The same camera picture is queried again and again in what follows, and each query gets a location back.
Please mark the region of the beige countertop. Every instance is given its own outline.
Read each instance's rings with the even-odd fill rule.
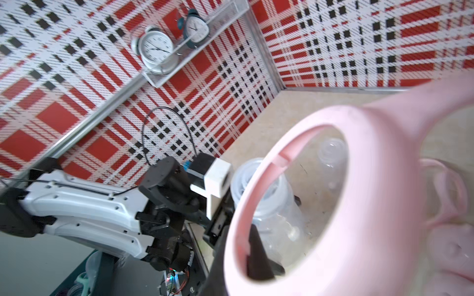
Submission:
[[[273,145],[292,126],[321,108],[338,104],[362,105],[384,96],[380,94],[282,91],[225,151],[222,159],[230,162],[236,169],[249,159],[265,157]],[[437,158],[456,168],[464,177],[469,193],[472,192],[472,184],[474,184],[473,131],[474,107],[457,111],[438,122],[428,134],[420,152],[421,157]],[[294,194],[302,201],[300,209],[306,222],[306,232],[310,238],[307,246],[308,251],[321,235],[337,203],[337,197],[325,189],[320,178],[317,158],[318,144],[329,136],[342,138],[336,129],[325,130],[320,137],[313,139],[285,172]],[[474,215],[469,214],[464,220],[473,223]],[[193,229],[197,238],[202,237],[203,231],[201,229],[198,227],[193,227]],[[198,243],[208,266],[210,266],[213,259],[212,249],[202,240]],[[420,295],[421,286],[430,272],[429,261],[425,254],[422,254],[420,271],[414,281],[412,295]]]

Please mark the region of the alarm clock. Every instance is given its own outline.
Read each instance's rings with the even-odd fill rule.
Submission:
[[[184,20],[184,18],[178,20],[178,29],[182,30],[184,39],[191,36],[190,40],[186,42],[189,48],[196,48],[203,44],[210,32],[206,21],[199,16],[199,13],[195,9],[188,11],[186,20]]]
[[[174,44],[171,38],[156,26],[148,26],[141,37],[134,37],[131,48],[152,73],[168,74],[178,64],[179,59],[173,54]]]

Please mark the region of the metal frame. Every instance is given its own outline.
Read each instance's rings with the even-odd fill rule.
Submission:
[[[395,94],[407,91],[408,87],[288,87],[291,91],[335,92],[335,93],[364,93],[364,94]]]
[[[113,110],[118,108],[131,95],[133,95],[139,88],[147,83],[146,78],[140,73],[135,76],[129,83],[117,91],[110,99],[104,102],[96,111],[89,115],[85,120],[79,123],[75,128],[63,136],[53,146],[51,146],[44,154],[24,169],[17,178],[25,179],[28,177],[28,172],[31,168],[38,165],[44,158],[53,157],[59,158],[71,147],[73,147],[79,140],[86,136],[93,128],[95,128],[102,120],[104,120]],[[12,182],[9,186],[17,186],[18,182]]]
[[[260,27],[258,26],[257,19],[255,18],[253,11],[251,9],[247,11],[243,15],[243,19],[246,22],[250,33],[252,34],[252,38],[255,41],[258,52],[262,57],[265,67],[268,70],[268,74],[270,75],[277,92],[284,90],[285,85],[283,84],[283,80],[276,69],[276,65],[273,62],[272,55],[270,54],[270,50],[266,46],[266,41],[262,35],[262,32],[260,31]]]
[[[192,246],[194,248],[194,255],[198,259],[199,265],[201,265],[202,271],[204,271],[204,275],[206,277],[208,277],[209,276],[209,269],[206,265],[206,261],[204,260],[204,257],[202,256],[201,250],[199,249],[198,242],[196,240],[196,236],[194,235],[194,232],[192,231],[191,225],[189,224],[188,221],[184,221],[184,227],[189,232],[189,235],[191,237]]]

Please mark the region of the plaid wallpaper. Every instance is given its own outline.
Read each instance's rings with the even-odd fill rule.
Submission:
[[[220,0],[8,0],[0,11],[0,175],[15,176],[100,107],[143,64],[137,25],[176,41],[186,7],[206,17]],[[250,0],[287,87],[414,86],[474,67],[472,0]],[[68,151],[77,177],[130,187],[151,162],[220,156],[276,95],[249,29],[237,21],[163,87],[146,84]]]
[[[205,17],[209,1],[7,1],[0,13],[0,175],[14,176],[140,75],[129,48],[135,26],[157,24],[176,41],[176,19],[188,8]],[[140,129],[147,112],[174,108],[197,149],[220,156],[276,95],[241,20],[163,87],[148,83],[62,158],[66,172],[132,186],[146,171]],[[175,114],[156,111],[145,129],[151,162],[193,156]]]
[[[287,87],[415,86],[474,68],[472,0],[251,0]]]

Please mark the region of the pink bottle handle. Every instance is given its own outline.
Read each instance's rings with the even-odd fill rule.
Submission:
[[[331,106],[297,123],[263,159],[232,218],[224,256],[229,295],[403,295],[425,229],[420,145],[437,119],[473,101],[474,73],[463,73],[364,107]],[[346,182],[332,219],[284,278],[252,281],[248,238],[256,206],[327,126],[339,129],[349,148]]]
[[[438,194],[440,207],[439,212],[433,218],[429,219],[425,226],[427,228],[436,227],[450,219],[462,216],[467,212],[467,189],[461,176],[455,171],[449,169],[444,163],[431,158],[420,159],[422,167],[441,167],[442,171],[435,174],[433,184]],[[449,194],[449,180],[454,182],[457,190],[456,205]]]
[[[426,284],[424,296],[472,296],[474,283],[459,275],[438,272]]]

